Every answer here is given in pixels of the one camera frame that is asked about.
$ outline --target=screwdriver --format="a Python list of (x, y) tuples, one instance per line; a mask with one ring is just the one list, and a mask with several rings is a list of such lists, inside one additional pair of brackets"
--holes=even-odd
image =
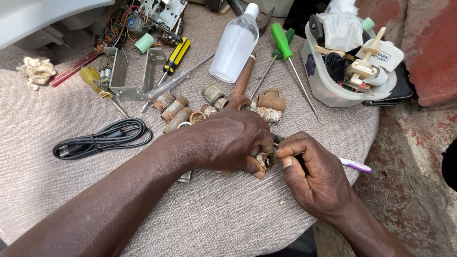
[[(180, 42), (176, 48), (173, 50), (173, 52), (170, 55), (170, 58), (168, 58), (167, 63), (163, 67), (163, 72), (164, 75), (162, 78), (160, 78), (159, 82), (157, 83), (157, 86), (159, 86), (164, 80), (167, 75), (171, 75), (174, 73), (176, 67), (178, 66), (179, 62), (181, 61), (182, 57), (184, 54), (187, 52), (187, 49), (189, 48), (191, 44), (191, 41), (187, 39), (186, 37), (182, 38), (182, 42)], [(147, 101), (144, 105), (143, 108), (141, 109), (141, 113), (144, 113), (149, 105), (151, 105), (152, 102)]]
[(284, 34), (284, 31), (281, 28), (281, 25), (279, 23), (273, 23), (270, 27), (271, 34), (273, 38), (275, 39), (276, 45), (278, 48), (281, 50), (282, 55), (284, 60), (289, 60), (290, 65), (292, 66), (293, 72), (295, 73), (295, 76), (298, 79), (298, 82), (300, 82), (300, 86), (302, 87), (303, 93), (305, 94), (306, 101), (308, 102), (309, 106), (313, 110), (314, 114), (316, 115), (317, 121), (322, 125), (322, 119), (319, 117), (319, 114), (317, 113), (316, 108), (314, 107), (313, 103), (308, 97), (308, 94), (305, 90), (305, 86), (303, 86), (302, 80), (298, 76), (298, 72), (295, 69), (295, 66), (293, 65), (291, 57), (293, 56), (292, 52), (290, 51), (289, 48), (289, 43), (287, 42), (286, 35)]
[(154, 102), (155, 100), (157, 100), (157, 98), (159, 96), (163, 95), (165, 92), (170, 91), (173, 87), (175, 87), (176, 85), (181, 83), (181, 81), (183, 81), (184, 79), (190, 78), (189, 74), (190, 74), (191, 71), (193, 71), (196, 67), (198, 67), (202, 63), (204, 63), (204, 62), (208, 61), (209, 59), (211, 59), (215, 54), (216, 53), (211, 54), (210, 56), (206, 57), (203, 61), (199, 62), (194, 67), (192, 67), (192, 68), (190, 68), (188, 70), (184, 69), (184, 70), (180, 71), (178, 74), (174, 75), (171, 79), (161, 83), (159, 86), (157, 86), (154, 89), (152, 89), (151, 91), (147, 92), (146, 93), (146, 98), (150, 102)]
[[(291, 41), (292, 41), (292, 38), (293, 36), (295, 36), (295, 30), (290, 28), (287, 32), (286, 32), (286, 38), (287, 38), (287, 43), (289, 44)], [(265, 73), (262, 75), (262, 77), (260, 78), (260, 81), (259, 83), (257, 84), (257, 86), (255, 86), (255, 89), (254, 89), (254, 92), (252, 92), (252, 95), (251, 95), (251, 99), (254, 97), (255, 93), (257, 92), (257, 90), (259, 89), (260, 85), (262, 84), (263, 80), (265, 79), (266, 77), (266, 74), (268, 73), (268, 71), (271, 69), (271, 67), (273, 66), (273, 63), (277, 60), (277, 59), (281, 59), (282, 58), (282, 52), (279, 48), (276, 48), (276, 50), (274, 50), (271, 55), (273, 56), (273, 59), (271, 60), (270, 62), (270, 65), (268, 65), (268, 68), (266, 68), (266, 71)]]

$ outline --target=red wire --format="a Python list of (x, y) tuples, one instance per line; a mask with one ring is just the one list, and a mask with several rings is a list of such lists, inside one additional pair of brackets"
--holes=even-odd
[(128, 13), (128, 11), (129, 11), (130, 9), (132, 9), (133, 7), (137, 7), (138, 9), (140, 9), (140, 11), (143, 13), (143, 21), (144, 21), (144, 23), (146, 23), (146, 15), (144, 14), (143, 9), (141, 9), (138, 5), (132, 5), (131, 7), (129, 7), (129, 8), (127, 9), (127, 11), (125, 11), (124, 14), (122, 14), (121, 20), (122, 20), (122, 18), (124, 17), (124, 15), (125, 15), (126, 13)]

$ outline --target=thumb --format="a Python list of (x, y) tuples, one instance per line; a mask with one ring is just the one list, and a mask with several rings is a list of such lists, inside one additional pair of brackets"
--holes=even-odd
[(308, 180), (300, 162), (295, 157), (289, 156), (282, 158), (281, 163), (284, 167), (284, 180), (292, 194), (295, 197), (308, 194), (310, 192)]
[(256, 178), (263, 178), (265, 177), (265, 169), (262, 168), (262, 165), (260, 164), (260, 162), (250, 156), (250, 155), (247, 155), (244, 162), (243, 162), (243, 165), (241, 166), (240, 170), (244, 171), (244, 172), (247, 172), (247, 173), (251, 173), (253, 174)]

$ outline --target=yellow screwdriver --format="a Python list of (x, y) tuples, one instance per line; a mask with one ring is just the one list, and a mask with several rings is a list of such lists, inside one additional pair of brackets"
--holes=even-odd
[[(162, 70), (164, 71), (164, 75), (157, 83), (157, 86), (165, 80), (165, 77), (167, 75), (171, 75), (175, 72), (176, 67), (181, 62), (181, 59), (182, 57), (184, 57), (184, 54), (187, 52), (187, 49), (189, 48), (190, 44), (191, 41), (188, 38), (182, 38), (182, 42), (176, 46), (176, 48), (173, 50), (173, 53), (170, 55), (170, 58), (168, 58), (167, 63), (163, 67)], [(141, 113), (144, 113), (148, 109), (149, 105), (151, 105), (151, 103), (151, 101), (147, 101), (145, 105), (143, 105)]]

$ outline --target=screwdriver handle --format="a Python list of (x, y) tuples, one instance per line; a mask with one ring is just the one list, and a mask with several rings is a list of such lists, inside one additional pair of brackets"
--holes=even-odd
[[(286, 38), (287, 38), (287, 44), (290, 44), (292, 41), (293, 36), (295, 36), (295, 30), (293, 28), (290, 28), (286, 32)], [(272, 53), (273, 58), (276, 57), (276, 59), (282, 59), (282, 52), (279, 48), (276, 48), (276, 50), (273, 51)]]
[(286, 35), (282, 30), (279, 23), (273, 23), (270, 27), (271, 34), (275, 39), (276, 45), (281, 50), (284, 60), (287, 60), (293, 56), (289, 49), (289, 43), (287, 42)]
[(163, 68), (164, 72), (167, 72), (168, 75), (171, 75), (175, 71), (182, 57), (187, 52), (190, 44), (191, 41), (189, 39), (186, 37), (182, 38), (182, 42), (176, 46), (176, 48), (173, 50), (173, 53), (170, 55), (170, 58), (168, 58), (168, 61)]

